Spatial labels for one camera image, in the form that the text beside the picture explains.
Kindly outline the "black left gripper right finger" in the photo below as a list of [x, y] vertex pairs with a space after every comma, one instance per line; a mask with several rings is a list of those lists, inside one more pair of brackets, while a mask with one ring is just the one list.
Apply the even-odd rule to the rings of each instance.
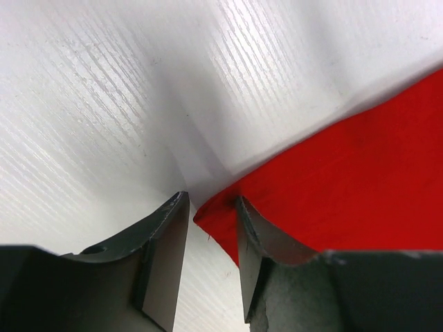
[[441, 331], [442, 253], [316, 252], [236, 202], [244, 320], [252, 331]]

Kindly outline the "red t shirt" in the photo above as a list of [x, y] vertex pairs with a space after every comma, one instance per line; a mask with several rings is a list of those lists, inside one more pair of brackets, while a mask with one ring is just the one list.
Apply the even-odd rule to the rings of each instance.
[[317, 251], [442, 248], [442, 72], [298, 143], [203, 204], [237, 260], [235, 202]]

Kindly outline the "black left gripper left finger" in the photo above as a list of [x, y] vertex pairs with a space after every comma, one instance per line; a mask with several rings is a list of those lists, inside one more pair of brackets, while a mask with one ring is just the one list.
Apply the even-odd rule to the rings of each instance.
[[79, 254], [1, 247], [2, 331], [171, 331], [190, 212], [177, 192]]

